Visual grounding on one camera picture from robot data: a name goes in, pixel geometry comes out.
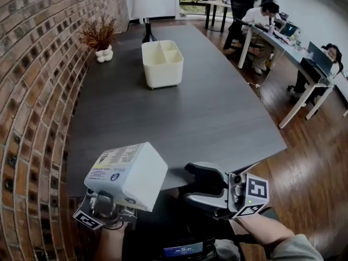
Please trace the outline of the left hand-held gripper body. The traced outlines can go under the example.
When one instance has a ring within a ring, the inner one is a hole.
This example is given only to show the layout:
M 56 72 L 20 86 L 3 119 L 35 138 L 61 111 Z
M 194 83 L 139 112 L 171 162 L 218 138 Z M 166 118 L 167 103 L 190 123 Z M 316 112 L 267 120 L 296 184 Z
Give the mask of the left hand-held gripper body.
M 136 210 L 116 204 L 114 197 L 107 192 L 87 189 L 73 218 L 93 231 L 102 227 L 116 230 L 126 223 L 135 223 Z

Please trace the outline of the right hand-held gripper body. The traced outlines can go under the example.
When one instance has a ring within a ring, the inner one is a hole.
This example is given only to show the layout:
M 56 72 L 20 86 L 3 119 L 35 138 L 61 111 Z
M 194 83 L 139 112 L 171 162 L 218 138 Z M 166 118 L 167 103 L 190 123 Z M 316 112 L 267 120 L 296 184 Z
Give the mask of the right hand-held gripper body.
M 250 173 L 229 173 L 220 203 L 213 206 L 212 218 L 229 220 L 251 216 L 269 203 L 269 182 Z

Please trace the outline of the white printed box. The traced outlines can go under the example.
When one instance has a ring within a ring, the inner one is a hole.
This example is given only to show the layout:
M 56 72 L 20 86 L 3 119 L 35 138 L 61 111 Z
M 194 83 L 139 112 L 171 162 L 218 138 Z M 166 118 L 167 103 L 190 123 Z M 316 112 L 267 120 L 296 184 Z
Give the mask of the white printed box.
M 104 151 L 85 177 L 87 188 L 111 194 L 116 204 L 151 212 L 168 170 L 149 143 Z

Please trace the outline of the person's left forearm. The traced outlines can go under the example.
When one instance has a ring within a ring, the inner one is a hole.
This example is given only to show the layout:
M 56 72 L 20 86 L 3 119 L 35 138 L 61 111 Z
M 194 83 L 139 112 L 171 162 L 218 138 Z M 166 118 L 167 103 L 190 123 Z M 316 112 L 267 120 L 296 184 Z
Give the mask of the person's left forearm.
M 118 223 L 116 228 L 103 227 L 93 261 L 122 261 L 125 229 L 128 223 Z

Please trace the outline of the person's right forearm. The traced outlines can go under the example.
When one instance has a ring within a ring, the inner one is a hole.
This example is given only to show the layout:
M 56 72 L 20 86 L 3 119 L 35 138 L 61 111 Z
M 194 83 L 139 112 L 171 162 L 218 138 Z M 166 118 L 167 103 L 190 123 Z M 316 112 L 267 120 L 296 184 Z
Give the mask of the person's right forearm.
M 254 214 L 234 219 L 258 244 L 272 252 L 282 242 L 294 237 L 292 230 L 279 221 Z

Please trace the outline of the black device with screen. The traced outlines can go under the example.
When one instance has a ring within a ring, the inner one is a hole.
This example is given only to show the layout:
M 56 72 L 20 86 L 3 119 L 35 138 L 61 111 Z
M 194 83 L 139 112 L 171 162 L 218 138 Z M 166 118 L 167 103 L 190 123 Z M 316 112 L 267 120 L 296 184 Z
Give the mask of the black device with screen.
M 163 261 L 200 261 L 215 252 L 215 239 L 163 249 Z

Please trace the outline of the person's grey shirt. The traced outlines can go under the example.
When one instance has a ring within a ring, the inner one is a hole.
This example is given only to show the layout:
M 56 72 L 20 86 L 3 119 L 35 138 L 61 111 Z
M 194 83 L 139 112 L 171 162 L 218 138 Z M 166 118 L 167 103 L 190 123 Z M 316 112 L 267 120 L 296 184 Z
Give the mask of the person's grey shirt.
M 304 234 L 297 234 L 275 247 L 271 261 L 324 261 Z

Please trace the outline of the cream divided organizer box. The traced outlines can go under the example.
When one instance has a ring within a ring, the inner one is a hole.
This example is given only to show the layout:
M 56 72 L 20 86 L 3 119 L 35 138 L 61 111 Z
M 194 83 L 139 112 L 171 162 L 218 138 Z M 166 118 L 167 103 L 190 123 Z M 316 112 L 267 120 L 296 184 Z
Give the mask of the cream divided organizer box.
M 156 89 L 181 83 L 184 58 L 172 40 L 146 42 L 141 45 L 146 83 Z

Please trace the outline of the long white office desk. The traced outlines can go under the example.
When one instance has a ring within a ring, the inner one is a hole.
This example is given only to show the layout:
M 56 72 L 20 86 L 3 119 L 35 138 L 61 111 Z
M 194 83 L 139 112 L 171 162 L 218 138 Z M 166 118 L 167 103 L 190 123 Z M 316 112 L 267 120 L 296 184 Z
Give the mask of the long white office desk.
M 304 54 L 300 53 L 300 51 L 296 50 L 294 46 L 281 42 L 276 39 L 274 35 L 270 35 L 267 32 L 263 31 L 259 27 L 257 27 L 253 23 L 243 22 L 243 25 L 247 26 L 247 35 L 243 45 L 242 53 L 239 59 L 238 68 L 241 69 L 244 65 L 247 52 L 251 43 L 252 35 L 254 32 L 258 33 L 263 39 L 265 39 L 268 43 L 274 46 L 275 48 L 275 56 L 271 61 L 271 66 L 273 67 L 276 61 L 282 56 L 286 56 L 295 67 L 301 71 L 301 73 L 305 76 L 306 80 L 308 80 L 309 85 L 303 95 L 299 98 L 297 103 L 293 106 L 290 112 L 286 115 L 286 117 L 280 122 L 278 125 L 280 129 L 284 128 L 290 120 L 297 114 L 297 112 L 305 106 L 305 102 L 308 97 L 313 93 L 316 88 L 326 88 L 323 96 L 317 101 L 311 111 L 307 114 L 306 119 L 309 120 L 314 113 L 320 108 L 325 99 L 329 96 L 334 88 L 334 84 L 330 80 L 320 79 L 318 82 L 314 81 L 309 73 L 303 69 L 301 66 L 301 60 L 304 58 Z

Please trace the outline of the grey laptop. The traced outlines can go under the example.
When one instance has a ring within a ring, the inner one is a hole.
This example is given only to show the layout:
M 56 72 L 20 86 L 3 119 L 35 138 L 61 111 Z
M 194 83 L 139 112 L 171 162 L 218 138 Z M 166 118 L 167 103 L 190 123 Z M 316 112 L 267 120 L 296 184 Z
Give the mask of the grey laptop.
M 333 61 L 316 45 L 312 42 L 309 43 L 308 58 L 317 66 L 326 76 L 331 73 Z

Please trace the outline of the white bubble vase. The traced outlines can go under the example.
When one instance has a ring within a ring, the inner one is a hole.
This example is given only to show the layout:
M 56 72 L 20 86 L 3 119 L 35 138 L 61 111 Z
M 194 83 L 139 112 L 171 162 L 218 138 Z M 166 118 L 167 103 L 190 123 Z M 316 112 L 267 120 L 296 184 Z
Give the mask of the white bubble vase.
M 98 63 L 105 63 L 112 60 L 113 51 L 112 46 L 109 45 L 107 49 L 95 52 Z

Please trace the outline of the black office chair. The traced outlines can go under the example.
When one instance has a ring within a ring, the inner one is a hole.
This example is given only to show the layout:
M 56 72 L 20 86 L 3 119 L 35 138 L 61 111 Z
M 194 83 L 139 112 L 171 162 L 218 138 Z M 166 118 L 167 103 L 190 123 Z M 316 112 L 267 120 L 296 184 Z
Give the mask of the black office chair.
M 253 0 L 231 0 L 231 8 L 233 22 L 228 29 L 228 36 L 223 46 L 224 50 L 232 48 L 233 40 L 239 41 L 239 43 L 242 45 L 244 44 L 245 36 L 241 30 L 242 26 L 244 25 L 242 18 L 249 9 L 253 8 Z

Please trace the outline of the open laptop with dark screen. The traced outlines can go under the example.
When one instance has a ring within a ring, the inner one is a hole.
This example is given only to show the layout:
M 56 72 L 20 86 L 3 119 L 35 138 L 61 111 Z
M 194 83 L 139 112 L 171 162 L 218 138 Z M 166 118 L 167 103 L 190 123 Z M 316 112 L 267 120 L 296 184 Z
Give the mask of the open laptop with dark screen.
M 293 36 L 296 31 L 298 30 L 298 27 L 295 26 L 294 24 L 290 23 L 290 22 L 287 22 L 282 28 L 281 30 L 279 31 L 279 33 L 281 35 L 284 35 L 286 37 L 291 37 Z

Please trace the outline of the black side table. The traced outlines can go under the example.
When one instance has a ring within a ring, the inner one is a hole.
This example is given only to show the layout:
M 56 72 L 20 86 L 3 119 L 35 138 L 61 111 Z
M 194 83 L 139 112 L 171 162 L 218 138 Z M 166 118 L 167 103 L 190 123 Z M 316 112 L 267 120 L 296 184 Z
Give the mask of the black side table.
M 225 30 L 225 23 L 228 9 L 231 9 L 231 5 L 228 3 L 224 3 L 219 0 L 198 0 L 199 5 L 206 7 L 206 21 L 204 28 L 213 32 L 223 33 Z M 218 7 L 223 9 L 223 16 L 221 21 L 221 28 L 215 29 L 215 18 Z

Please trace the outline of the dried brown plant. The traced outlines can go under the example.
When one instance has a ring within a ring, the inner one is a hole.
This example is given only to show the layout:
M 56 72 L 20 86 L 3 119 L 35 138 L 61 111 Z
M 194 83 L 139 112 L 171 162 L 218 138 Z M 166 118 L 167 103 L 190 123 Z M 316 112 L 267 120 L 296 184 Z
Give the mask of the dried brown plant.
M 111 45 L 115 32 L 116 18 L 101 15 L 100 19 L 93 21 L 87 20 L 83 25 L 83 29 L 79 32 L 77 39 L 80 43 L 95 51 L 102 51 Z

